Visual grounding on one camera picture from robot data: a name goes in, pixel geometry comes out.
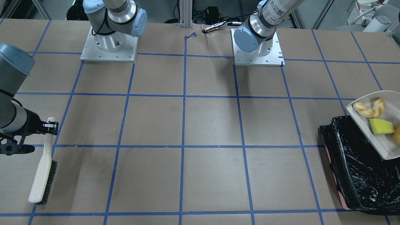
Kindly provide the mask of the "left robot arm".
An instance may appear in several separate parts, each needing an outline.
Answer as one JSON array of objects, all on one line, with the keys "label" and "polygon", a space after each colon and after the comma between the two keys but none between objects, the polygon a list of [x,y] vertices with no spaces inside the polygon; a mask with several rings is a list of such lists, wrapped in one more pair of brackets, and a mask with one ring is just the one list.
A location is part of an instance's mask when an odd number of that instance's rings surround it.
[{"label": "left robot arm", "polygon": [[277,26],[303,0],[263,0],[257,5],[255,13],[234,31],[236,45],[245,52],[255,51],[263,42],[273,38]]}]

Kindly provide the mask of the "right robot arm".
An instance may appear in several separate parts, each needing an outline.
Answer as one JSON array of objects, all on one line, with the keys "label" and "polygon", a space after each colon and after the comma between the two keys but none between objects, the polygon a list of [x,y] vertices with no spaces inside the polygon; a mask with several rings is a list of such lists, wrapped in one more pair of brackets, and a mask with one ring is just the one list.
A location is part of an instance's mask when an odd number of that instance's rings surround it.
[{"label": "right robot arm", "polygon": [[[126,44],[126,37],[142,36],[148,22],[146,10],[134,0],[83,0],[81,9],[91,23],[91,36],[103,51],[119,51]],[[34,152],[32,145],[24,143],[32,134],[58,134],[58,122],[41,120],[14,98],[34,63],[24,50],[9,43],[1,44],[2,155]]]}]

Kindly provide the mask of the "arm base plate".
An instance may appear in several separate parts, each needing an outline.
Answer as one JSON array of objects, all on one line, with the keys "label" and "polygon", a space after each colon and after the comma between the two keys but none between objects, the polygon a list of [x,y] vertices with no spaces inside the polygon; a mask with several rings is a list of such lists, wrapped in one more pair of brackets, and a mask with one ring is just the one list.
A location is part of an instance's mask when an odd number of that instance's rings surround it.
[{"label": "arm base plate", "polygon": [[92,27],[84,44],[80,60],[87,62],[134,63],[138,48],[138,37],[115,32],[108,36],[93,35]]},{"label": "arm base plate", "polygon": [[236,29],[231,29],[232,50],[234,54],[234,64],[236,66],[285,66],[277,32],[274,34],[272,40],[263,42],[255,51],[245,52],[241,50],[235,42],[235,31]]}]

